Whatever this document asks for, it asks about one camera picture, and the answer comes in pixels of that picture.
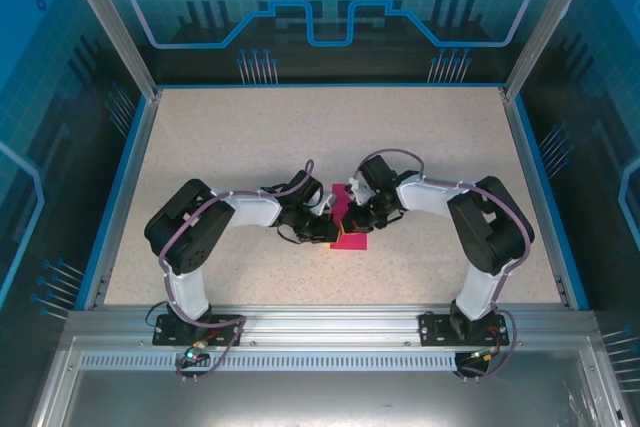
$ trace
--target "speckled tabletop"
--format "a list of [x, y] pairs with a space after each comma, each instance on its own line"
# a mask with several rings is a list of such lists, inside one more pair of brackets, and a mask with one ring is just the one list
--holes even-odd
[[[537, 237], [501, 300], [559, 301], [496, 88], [322, 87], [164, 91], [105, 303], [165, 298], [143, 231], [187, 180], [255, 189], [289, 181], [313, 158], [330, 188], [384, 147], [416, 152], [429, 177], [499, 177]], [[386, 159], [398, 172], [415, 168]], [[275, 229], [229, 229], [205, 264], [207, 295], [213, 304], [448, 303], [462, 287], [468, 262], [450, 219], [411, 212], [368, 241], [366, 251], [339, 251], [285, 243]]]

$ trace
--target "enclosure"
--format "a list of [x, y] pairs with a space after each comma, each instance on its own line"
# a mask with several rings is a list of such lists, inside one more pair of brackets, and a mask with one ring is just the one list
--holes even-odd
[[[0, 6], [3, 425], [636, 425], [640, 0]], [[146, 322], [158, 209], [309, 158], [341, 192], [387, 147], [430, 178], [498, 177], [532, 224], [500, 375], [463, 381], [472, 345], [421, 345], [468, 261], [450, 219], [407, 212], [353, 248], [225, 231], [204, 287], [248, 320], [182, 385], [184, 347]]]

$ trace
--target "pink paper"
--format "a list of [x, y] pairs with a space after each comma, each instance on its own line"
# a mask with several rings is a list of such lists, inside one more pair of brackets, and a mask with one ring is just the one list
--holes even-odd
[[[340, 226], [342, 218], [348, 210], [351, 199], [344, 191], [345, 184], [333, 184], [332, 192], [336, 194], [336, 205], [333, 206], [333, 217]], [[332, 249], [336, 250], [367, 250], [367, 234], [342, 234], [335, 244], [331, 244]]]

